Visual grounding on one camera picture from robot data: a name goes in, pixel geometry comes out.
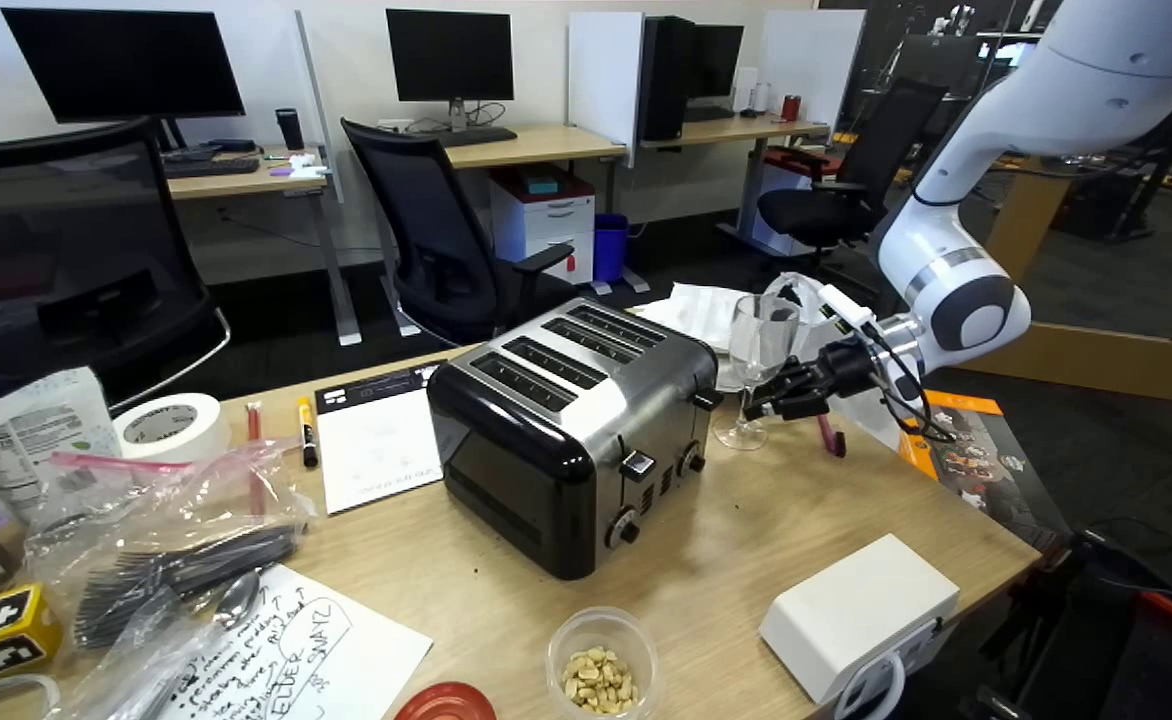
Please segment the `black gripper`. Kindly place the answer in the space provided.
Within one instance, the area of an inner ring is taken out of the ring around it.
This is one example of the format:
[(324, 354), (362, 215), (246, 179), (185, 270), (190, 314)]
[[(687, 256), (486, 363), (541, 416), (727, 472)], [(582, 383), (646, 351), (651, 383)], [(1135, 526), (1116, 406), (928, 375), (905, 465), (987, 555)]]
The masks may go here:
[(746, 397), (744, 416), (823, 416), (831, 397), (856, 397), (879, 379), (875, 354), (860, 340), (831, 340), (813, 358), (782, 358)]

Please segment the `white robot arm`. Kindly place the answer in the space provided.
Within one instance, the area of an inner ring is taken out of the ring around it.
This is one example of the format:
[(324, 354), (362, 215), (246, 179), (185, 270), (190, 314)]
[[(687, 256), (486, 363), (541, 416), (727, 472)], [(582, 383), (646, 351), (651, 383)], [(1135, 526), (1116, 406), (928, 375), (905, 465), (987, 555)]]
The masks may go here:
[(1059, 0), (1021, 62), (956, 121), (879, 231), (875, 269), (898, 311), (872, 311), (827, 281), (782, 281), (835, 337), (807, 354), (782, 354), (746, 391), (746, 410), (818, 416), (835, 397), (869, 386), (923, 410), (930, 371), (991, 358), (1037, 321), (1028, 288), (966, 227), (966, 196), (1011, 155), (1097, 155), (1166, 117), (1172, 0)]

